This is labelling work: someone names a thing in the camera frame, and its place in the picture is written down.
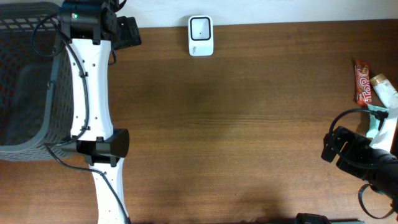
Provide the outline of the teal wet wipes packet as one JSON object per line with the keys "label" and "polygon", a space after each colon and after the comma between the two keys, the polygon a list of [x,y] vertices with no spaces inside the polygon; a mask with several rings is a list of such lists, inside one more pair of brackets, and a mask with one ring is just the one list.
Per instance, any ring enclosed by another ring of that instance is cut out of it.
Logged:
{"label": "teal wet wipes packet", "polygon": [[[383,111],[383,112],[389,112],[387,108],[383,108],[380,106],[375,106],[375,105],[368,105],[368,109],[371,111]],[[372,114],[369,115],[369,130],[366,133],[367,138],[373,139],[376,134],[379,132],[379,126],[380,126],[380,121],[376,119],[376,117]]]}

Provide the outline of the white bamboo print tube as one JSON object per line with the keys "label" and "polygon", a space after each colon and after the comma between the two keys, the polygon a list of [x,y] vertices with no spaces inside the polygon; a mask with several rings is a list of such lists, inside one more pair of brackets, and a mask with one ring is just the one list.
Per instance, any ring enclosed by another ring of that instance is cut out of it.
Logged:
{"label": "white bamboo print tube", "polygon": [[388,109],[397,108],[397,90],[383,73],[370,79],[374,91],[377,93],[383,105]]}

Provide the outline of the red orange chocolate bar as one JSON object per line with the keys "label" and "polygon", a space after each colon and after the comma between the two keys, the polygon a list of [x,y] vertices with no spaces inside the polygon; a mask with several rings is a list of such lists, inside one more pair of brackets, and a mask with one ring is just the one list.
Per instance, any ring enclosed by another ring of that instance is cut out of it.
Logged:
{"label": "red orange chocolate bar", "polygon": [[371,84],[369,80],[369,63],[355,60],[356,102],[361,106],[372,103]]}

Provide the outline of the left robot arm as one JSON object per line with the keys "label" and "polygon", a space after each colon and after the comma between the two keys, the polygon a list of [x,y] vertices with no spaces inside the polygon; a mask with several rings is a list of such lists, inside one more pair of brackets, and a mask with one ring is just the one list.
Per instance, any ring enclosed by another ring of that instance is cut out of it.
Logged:
{"label": "left robot arm", "polygon": [[108,67],[116,50],[141,45],[134,17],[117,16],[124,1],[64,1],[57,14],[70,59],[73,121],[59,146],[84,156],[95,182],[99,223],[130,223],[124,202],[123,164],[130,135],[113,127],[109,112]]}

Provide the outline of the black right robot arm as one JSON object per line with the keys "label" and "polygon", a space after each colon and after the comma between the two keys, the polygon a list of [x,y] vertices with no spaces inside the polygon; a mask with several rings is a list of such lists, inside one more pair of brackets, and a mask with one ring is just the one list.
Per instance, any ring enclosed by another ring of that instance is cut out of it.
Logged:
{"label": "black right robot arm", "polygon": [[377,218],[366,209],[363,192],[369,187],[389,197],[391,209],[381,217],[384,219],[397,213],[397,158],[383,149],[372,148],[370,143],[370,139],[340,126],[333,134],[325,134],[321,158],[332,162],[339,155],[337,168],[365,181],[358,190],[358,201],[370,217]]}

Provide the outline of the white barcode scanner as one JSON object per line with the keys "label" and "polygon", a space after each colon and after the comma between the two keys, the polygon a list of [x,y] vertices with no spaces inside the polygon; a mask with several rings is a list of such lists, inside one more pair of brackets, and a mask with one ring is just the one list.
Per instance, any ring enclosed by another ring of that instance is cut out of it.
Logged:
{"label": "white barcode scanner", "polygon": [[210,56],[214,52],[213,20],[197,15],[188,19],[188,49],[192,57]]}

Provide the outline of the dark grey plastic basket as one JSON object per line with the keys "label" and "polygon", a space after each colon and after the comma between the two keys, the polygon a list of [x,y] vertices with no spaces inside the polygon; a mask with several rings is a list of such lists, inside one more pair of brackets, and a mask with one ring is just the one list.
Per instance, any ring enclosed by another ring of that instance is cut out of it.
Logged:
{"label": "dark grey plastic basket", "polygon": [[61,43],[50,22],[51,2],[1,5],[1,159],[49,160],[46,144],[69,137],[73,90],[66,51],[50,57]]}

